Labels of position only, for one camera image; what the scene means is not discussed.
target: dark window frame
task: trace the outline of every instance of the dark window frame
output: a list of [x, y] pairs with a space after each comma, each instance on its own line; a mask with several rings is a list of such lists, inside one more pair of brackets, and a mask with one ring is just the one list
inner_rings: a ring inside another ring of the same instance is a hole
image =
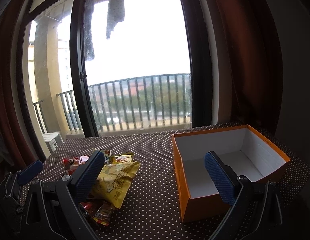
[[[23, 75], [22, 75], [22, 50], [26, 26], [49, 6], [59, 0], [45, 0], [34, 10], [29, 12], [33, 0], [29, 0], [26, 6], [26, 14], [20, 25], [17, 52], [16, 74], [17, 86], [21, 88], [19, 100], [27, 132], [35, 144], [35, 150], [39, 150], [39, 141], [29, 115], [26, 103]], [[208, 44], [208, 33], [199, 0], [181, 0], [186, 25], [186, 34], [190, 52], [191, 64], [191, 95], [192, 95], [192, 126], [199, 127], [211, 125], [212, 100], [213, 100], [213, 75], [212, 62]], [[98, 131], [90, 105], [90, 98], [85, 74], [83, 51], [83, 16], [85, 0], [74, 0], [70, 24], [70, 62], [73, 90], [78, 108], [82, 129], [86, 137], [97, 137]]]

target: brown curtain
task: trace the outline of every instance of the brown curtain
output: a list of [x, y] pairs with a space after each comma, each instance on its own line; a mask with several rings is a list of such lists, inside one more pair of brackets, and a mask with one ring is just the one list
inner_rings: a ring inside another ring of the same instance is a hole
[[232, 118], [275, 132], [282, 97], [282, 57], [266, 0], [216, 0], [232, 72]]
[[36, 160], [20, 129], [10, 82], [13, 32], [23, 2], [24, 0], [12, 0], [4, 11], [0, 25], [0, 130], [16, 170]]

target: metal railing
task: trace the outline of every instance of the metal railing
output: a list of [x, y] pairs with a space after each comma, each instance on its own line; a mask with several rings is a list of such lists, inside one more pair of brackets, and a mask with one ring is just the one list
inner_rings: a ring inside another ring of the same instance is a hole
[[[188, 73], [115, 80], [90, 85], [88, 90], [100, 132], [177, 125], [191, 121], [191, 82]], [[61, 97], [69, 129], [81, 130], [73, 91], [57, 96]]]
[[37, 116], [37, 121], [38, 121], [38, 124], [40, 126], [40, 129], [42, 130], [42, 133], [48, 133], [48, 128], [47, 128], [47, 123], [46, 123], [46, 120], [45, 120], [45, 117], [42, 113], [42, 102], [44, 100], [40, 100], [38, 102], [35, 102], [33, 103], [33, 106], [34, 106], [34, 109], [35, 109], [35, 112], [36, 112], [36, 116]]

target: orange box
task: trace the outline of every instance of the orange box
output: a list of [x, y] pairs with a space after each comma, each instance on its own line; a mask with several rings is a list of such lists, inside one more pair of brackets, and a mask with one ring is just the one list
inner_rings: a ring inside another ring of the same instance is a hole
[[214, 151], [224, 164], [250, 181], [278, 181], [290, 158], [249, 125], [172, 135], [182, 222], [222, 214], [224, 203], [204, 166]]

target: sky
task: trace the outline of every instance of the sky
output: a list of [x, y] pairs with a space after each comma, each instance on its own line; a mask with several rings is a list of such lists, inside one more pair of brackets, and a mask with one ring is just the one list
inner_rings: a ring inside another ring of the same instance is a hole
[[[190, 73], [180, 0], [125, 0], [125, 20], [106, 39], [108, 1], [95, 4], [92, 39], [95, 59], [85, 62], [88, 85], [131, 77]], [[69, 41], [70, 15], [58, 26]], [[32, 24], [30, 39], [34, 37]]]

